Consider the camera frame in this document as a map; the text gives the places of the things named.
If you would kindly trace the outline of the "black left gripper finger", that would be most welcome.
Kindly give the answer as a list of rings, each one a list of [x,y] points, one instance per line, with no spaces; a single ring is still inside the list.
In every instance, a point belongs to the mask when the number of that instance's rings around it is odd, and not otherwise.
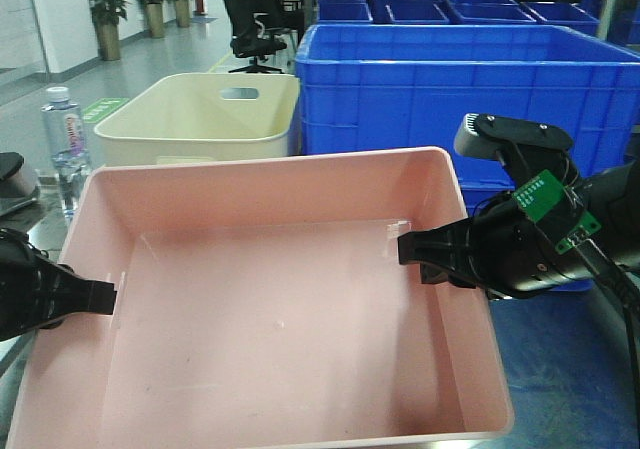
[[[112,282],[83,278],[65,265],[47,265],[41,269],[37,315],[49,324],[76,313],[112,315],[116,297]]]

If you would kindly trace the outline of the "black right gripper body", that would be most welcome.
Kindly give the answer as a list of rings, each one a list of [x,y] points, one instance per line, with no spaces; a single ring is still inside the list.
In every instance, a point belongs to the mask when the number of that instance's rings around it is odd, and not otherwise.
[[[590,277],[578,276],[571,258],[555,253],[509,190],[477,201],[471,215],[478,277],[487,288],[517,299],[590,289]]]

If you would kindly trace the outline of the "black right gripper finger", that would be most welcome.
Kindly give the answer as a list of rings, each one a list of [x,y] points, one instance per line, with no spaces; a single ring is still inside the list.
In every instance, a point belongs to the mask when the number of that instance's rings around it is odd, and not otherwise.
[[[409,231],[397,238],[399,263],[462,265],[472,255],[471,219],[438,228]]]
[[[465,267],[452,269],[421,263],[420,280],[422,284],[449,283],[459,288],[478,288],[480,286],[475,274]]]

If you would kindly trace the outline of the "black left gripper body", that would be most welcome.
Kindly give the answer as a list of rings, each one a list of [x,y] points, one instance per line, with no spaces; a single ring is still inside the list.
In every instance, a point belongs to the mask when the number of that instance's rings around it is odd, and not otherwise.
[[[41,255],[27,234],[1,229],[2,341],[25,334],[42,323]]]

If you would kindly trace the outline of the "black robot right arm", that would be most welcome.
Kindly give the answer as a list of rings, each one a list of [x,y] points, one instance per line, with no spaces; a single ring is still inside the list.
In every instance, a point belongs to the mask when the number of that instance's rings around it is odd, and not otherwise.
[[[625,305],[639,303],[629,274],[639,271],[639,165],[630,163],[560,188],[549,172],[522,190],[501,193],[472,217],[398,239],[402,265],[417,264],[424,284],[449,282],[529,299],[590,279]]]

